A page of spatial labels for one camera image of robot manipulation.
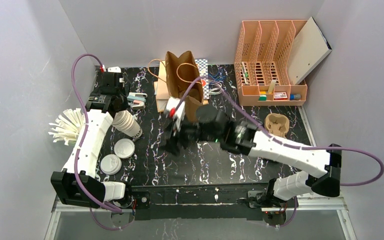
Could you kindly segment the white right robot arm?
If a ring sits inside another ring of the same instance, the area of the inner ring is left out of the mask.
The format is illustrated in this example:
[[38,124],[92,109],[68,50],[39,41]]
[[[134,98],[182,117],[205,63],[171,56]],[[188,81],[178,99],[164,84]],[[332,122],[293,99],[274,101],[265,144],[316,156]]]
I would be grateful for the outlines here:
[[316,193],[325,197],[340,194],[341,153],[308,149],[305,144],[276,138],[250,122],[232,120],[222,110],[202,105],[196,110],[196,121],[185,116],[186,105],[171,97],[164,113],[171,119],[168,138],[161,147],[175,156],[180,148],[193,142],[214,142],[228,153],[263,158],[298,168],[286,178],[272,179],[266,199],[287,201],[297,195]]

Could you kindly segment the green cup of stirrers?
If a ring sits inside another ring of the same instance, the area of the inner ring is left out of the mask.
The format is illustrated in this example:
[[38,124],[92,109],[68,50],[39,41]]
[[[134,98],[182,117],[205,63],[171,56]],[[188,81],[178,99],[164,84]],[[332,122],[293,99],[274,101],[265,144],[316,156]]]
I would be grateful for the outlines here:
[[48,132],[52,136],[53,143],[63,142],[66,146],[72,146],[77,142],[86,119],[80,108],[66,109],[55,122],[49,123],[52,128]]

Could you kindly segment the white lid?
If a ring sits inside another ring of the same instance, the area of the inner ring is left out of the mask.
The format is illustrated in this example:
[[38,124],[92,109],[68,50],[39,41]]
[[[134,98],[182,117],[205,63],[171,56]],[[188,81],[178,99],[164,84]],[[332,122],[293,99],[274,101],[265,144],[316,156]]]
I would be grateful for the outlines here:
[[128,159],[135,153],[135,144],[128,138],[118,140],[114,145],[114,154],[121,159]]
[[115,154],[108,154],[100,161],[100,170],[106,175],[115,175],[121,170],[122,161]]

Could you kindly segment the brown paper bag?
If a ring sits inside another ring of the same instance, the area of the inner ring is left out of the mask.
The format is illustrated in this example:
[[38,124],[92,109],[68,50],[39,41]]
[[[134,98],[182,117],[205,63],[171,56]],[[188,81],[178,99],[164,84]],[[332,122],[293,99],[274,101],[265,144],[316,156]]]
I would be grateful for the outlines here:
[[196,111],[204,105],[204,90],[201,83],[199,69],[190,50],[180,56],[167,51],[162,70],[165,77],[154,73],[151,75],[158,79],[158,85],[165,85],[170,97],[185,97],[185,117],[190,122],[196,122]]

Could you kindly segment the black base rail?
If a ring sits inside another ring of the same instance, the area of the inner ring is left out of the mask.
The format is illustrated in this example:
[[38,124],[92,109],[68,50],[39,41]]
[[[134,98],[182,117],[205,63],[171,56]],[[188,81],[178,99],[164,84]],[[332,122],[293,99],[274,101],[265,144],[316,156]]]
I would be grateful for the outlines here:
[[231,206],[245,205],[251,209],[273,208],[283,213],[293,207],[293,200],[272,196],[270,184],[223,183],[198,185],[137,185],[128,186],[126,197],[136,202],[137,209],[151,206]]

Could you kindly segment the stack of white lids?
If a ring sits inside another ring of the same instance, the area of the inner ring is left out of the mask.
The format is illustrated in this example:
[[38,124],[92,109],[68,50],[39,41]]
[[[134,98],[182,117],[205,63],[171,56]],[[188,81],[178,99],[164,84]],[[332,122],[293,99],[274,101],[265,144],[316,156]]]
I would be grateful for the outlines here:
[[143,134],[142,128],[128,110],[117,112],[112,126],[133,139],[138,139]]

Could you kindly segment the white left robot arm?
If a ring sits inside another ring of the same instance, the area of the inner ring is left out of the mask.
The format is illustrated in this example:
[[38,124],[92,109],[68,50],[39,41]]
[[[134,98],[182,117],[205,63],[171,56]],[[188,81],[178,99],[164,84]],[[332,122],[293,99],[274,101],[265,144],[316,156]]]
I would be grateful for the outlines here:
[[124,182],[96,180],[101,147],[116,113],[126,110],[128,101],[124,80],[118,66],[97,75],[100,86],[92,91],[86,112],[66,109],[52,124],[49,134],[54,142],[72,145],[72,153],[61,171],[52,173],[50,182],[65,205],[100,208],[114,201],[116,207],[128,206],[131,188]]

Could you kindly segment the orange file organizer rack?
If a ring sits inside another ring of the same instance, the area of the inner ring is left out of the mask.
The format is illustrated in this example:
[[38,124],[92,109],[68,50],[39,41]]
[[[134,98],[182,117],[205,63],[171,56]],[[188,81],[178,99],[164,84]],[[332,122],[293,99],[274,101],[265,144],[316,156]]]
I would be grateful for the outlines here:
[[234,58],[241,106],[302,106],[306,83],[293,84],[288,61],[306,20],[244,20]]

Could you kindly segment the white folder board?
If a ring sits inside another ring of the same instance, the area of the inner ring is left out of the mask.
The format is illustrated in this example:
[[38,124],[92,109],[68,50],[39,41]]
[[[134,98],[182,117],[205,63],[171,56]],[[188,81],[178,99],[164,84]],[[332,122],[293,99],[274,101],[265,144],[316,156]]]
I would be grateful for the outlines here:
[[332,48],[313,17],[310,17],[295,36],[287,62],[291,85],[300,84],[332,51]]

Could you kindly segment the cardboard cup carrier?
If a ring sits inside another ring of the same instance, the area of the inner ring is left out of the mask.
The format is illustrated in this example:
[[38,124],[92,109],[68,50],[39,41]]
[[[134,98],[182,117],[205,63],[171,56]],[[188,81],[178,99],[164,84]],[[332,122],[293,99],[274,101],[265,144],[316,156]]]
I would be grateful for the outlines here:
[[264,120],[264,127],[270,134],[286,138],[290,129],[290,120],[283,114],[270,113]]

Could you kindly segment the checkered paper sheet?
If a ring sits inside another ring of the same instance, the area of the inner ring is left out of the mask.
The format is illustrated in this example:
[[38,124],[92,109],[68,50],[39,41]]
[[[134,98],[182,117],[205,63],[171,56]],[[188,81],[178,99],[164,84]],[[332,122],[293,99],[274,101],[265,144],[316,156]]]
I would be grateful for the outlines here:
[[199,75],[202,81],[208,79],[208,60],[206,58],[195,59],[195,64],[198,67]]

